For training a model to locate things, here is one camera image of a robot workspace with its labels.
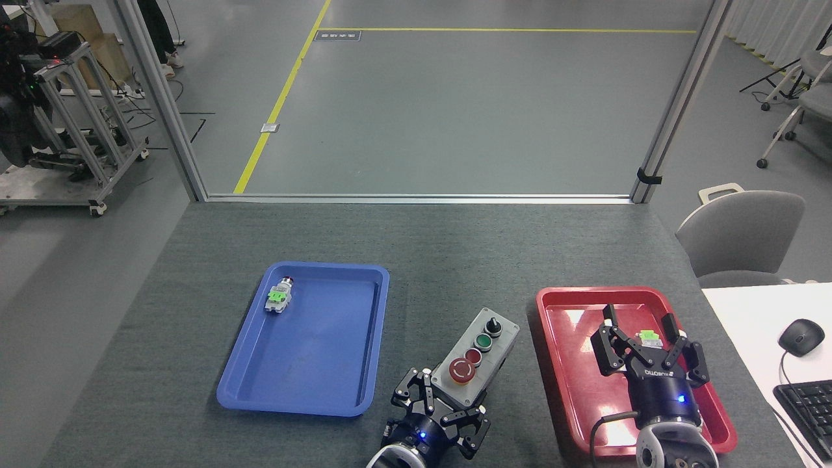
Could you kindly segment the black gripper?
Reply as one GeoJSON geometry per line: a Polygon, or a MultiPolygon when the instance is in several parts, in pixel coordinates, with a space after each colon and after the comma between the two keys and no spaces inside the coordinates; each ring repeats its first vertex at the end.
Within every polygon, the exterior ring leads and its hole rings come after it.
{"type": "Polygon", "coordinates": [[[703,346],[690,340],[677,326],[674,314],[662,317],[664,346],[658,365],[646,367],[642,348],[618,326],[613,304],[603,308],[603,321],[590,337],[592,352],[601,375],[623,371],[626,358],[633,355],[642,363],[627,365],[626,379],[633,411],[638,412],[636,428],[666,421],[702,425],[692,389],[709,382],[703,346]]]}
{"type": "Polygon", "coordinates": [[[455,411],[437,403],[435,420],[432,378],[431,369],[410,368],[396,385],[391,403],[404,408],[405,416],[389,419],[384,427],[384,467],[437,467],[448,449],[472,460],[482,448],[491,427],[484,406],[455,411]]]}

